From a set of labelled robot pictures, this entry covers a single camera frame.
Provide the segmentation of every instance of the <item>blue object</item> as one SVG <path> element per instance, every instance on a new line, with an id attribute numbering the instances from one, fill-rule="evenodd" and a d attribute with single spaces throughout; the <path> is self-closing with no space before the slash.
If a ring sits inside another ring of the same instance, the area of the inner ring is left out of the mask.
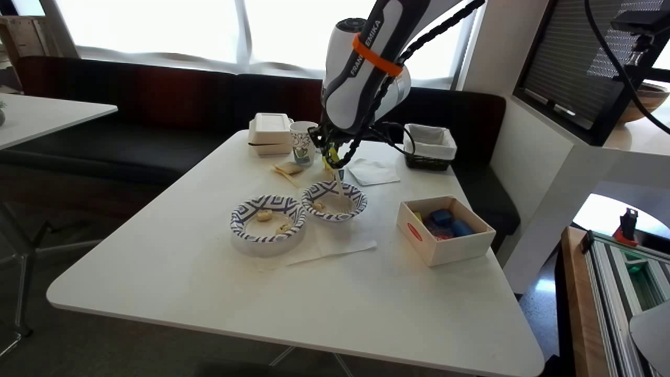
<path id="1" fill-rule="evenodd" d="M 464 225 L 463 219 L 455 219 L 453 232 L 455 232 L 455 237 L 464 237 L 464 234 L 473 234 L 475 231 L 470 225 Z"/>
<path id="2" fill-rule="evenodd" d="M 439 228 L 450 228 L 455 222 L 455 215 L 449 209 L 438 209 L 430 214 L 430 219 Z"/>

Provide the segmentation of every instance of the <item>cable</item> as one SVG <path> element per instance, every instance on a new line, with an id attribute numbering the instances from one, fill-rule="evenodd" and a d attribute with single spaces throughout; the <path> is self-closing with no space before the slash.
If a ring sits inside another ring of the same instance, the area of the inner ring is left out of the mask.
<path id="1" fill-rule="evenodd" d="M 400 54 L 400 58 L 396 60 L 396 65 L 405 66 L 405 63 L 406 63 L 416 50 L 421 50 L 428 42 L 431 42 L 431 40 L 436 40 L 438 36 L 441 36 L 443 32 L 449 32 L 453 24 L 461 22 L 464 17 L 470 17 L 473 10 L 478 10 L 483 2 L 486 2 L 486 0 L 472 0 L 472 2 L 470 2 L 466 7 L 463 7 L 459 12 L 455 12 L 453 17 L 449 17 L 443 22 L 436 24 L 434 29 L 430 29 L 428 33 L 423 33 L 421 38 L 416 38 L 416 40 Z M 391 77 L 385 77 L 385 80 L 382 81 L 382 87 L 380 87 L 376 97 L 373 98 L 371 111 L 366 113 L 366 117 L 364 117 L 359 134 L 354 135 L 354 143 L 350 144 L 350 150 L 347 150 L 341 160 L 338 160 L 338 161 L 331 161 L 331 156 L 326 156 L 326 164 L 329 164 L 331 168 L 340 169 L 340 168 L 343 168 L 343 165 L 347 165 L 347 164 L 351 161 L 356 149 L 359 149 L 361 143 L 362 143 L 364 131 L 366 131 L 366 130 L 373 130 L 373 125 L 375 125 L 375 113 L 376 113 L 376 108 L 380 108 L 380 105 L 382 105 L 382 98 L 385 97 L 385 92 L 388 92 L 388 87 L 390 87 L 391 81 L 394 81 Z"/>
<path id="2" fill-rule="evenodd" d="M 607 45 L 607 40 L 604 38 L 598 24 L 595 22 L 593 10 L 591 10 L 591 0 L 585 0 L 585 10 L 587 10 L 587 21 L 595 33 L 595 38 L 598 40 L 601 49 L 605 50 L 609 63 L 614 65 L 614 68 L 617 72 L 617 76 L 623 81 L 623 87 L 628 89 L 628 94 L 632 97 L 634 107 L 654 123 L 658 125 L 661 131 L 670 134 L 670 127 L 665 123 L 661 123 L 658 117 L 654 117 L 646 107 L 640 102 L 640 98 L 634 92 L 634 86 L 626 73 L 626 68 L 619 65 L 619 60 L 615 58 L 615 54 L 612 52 L 612 49 Z"/>

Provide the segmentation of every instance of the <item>window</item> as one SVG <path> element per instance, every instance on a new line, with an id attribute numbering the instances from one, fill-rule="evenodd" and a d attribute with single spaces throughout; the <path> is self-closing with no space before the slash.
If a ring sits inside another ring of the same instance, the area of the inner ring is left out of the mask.
<path id="1" fill-rule="evenodd" d="M 91 50 L 209 60 L 238 73 L 320 77 L 331 29 L 366 17 L 375 0 L 54 0 L 83 56 Z M 472 21 L 409 60 L 414 81 L 450 81 Z"/>

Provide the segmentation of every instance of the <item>white table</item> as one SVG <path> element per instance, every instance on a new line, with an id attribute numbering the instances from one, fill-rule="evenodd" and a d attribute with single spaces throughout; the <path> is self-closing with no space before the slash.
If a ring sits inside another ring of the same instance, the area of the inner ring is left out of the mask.
<path id="1" fill-rule="evenodd" d="M 117 111 L 115 105 L 17 94 L 0 94 L 0 101 L 5 102 L 0 149 L 8 149 Z"/>
<path id="2" fill-rule="evenodd" d="M 453 172 L 405 168 L 402 154 L 364 143 L 359 160 L 385 161 L 402 184 L 362 188 L 368 209 L 343 228 L 307 222 L 306 239 L 281 258 L 232 246 L 231 212 L 262 192 L 300 195 L 270 173 L 235 134 L 173 187 L 58 277 L 56 307 L 195 328 L 416 367 L 539 374 L 542 352 L 492 252 L 463 264 L 426 268 L 396 228 L 397 204 L 453 195 Z M 298 256 L 373 239 L 376 252 L 286 266 Z"/>
<path id="3" fill-rule="evenodd" d="M 5 102 L 0 150 L 117 111 L 115 105 L 17 97 L 3 92 L 0 101 Z M 5 355 L 29 333 L 26 325 L 26 299 L 33 266 L 33 245 L 23 237 L 20 228 L 12 222 L 12 215 L 5 209 L 3 204 L 0 237 L 5 237 L 11 246 L 11 258 L 0 259 L 0 266 L 19 262 L 20 268 L 14 315 L 17 338 L 11 345 L 0 348 L 0 355 Z"/>

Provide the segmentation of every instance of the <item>small bowl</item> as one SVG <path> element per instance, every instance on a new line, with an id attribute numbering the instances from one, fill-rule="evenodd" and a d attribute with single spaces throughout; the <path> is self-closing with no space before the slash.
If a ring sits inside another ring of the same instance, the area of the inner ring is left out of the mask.
<path id="1" fill-rule="evenodd" d="M 356 187 L 341 182 L 341 191 L 343 191 L 345 204 L 338 204 L 338 197 L 340 197 L 338 179 L 319 182 L 309 187 L 309 191 L 302 198 L 303 212 L 325 222 L 347 222 L 368 206 L 368 200 Z"/>
<path id="2" fill-rule="evenodd" d="M 262 209 L 273 209 L 273 219 L 265 225 L 257 219 Z M 255 197 L 238 206 L 231 215 L 235 246 L 264 258 L 294 249 L 303 237 L 303 226 L 303 214 L 294 197 Z"/>

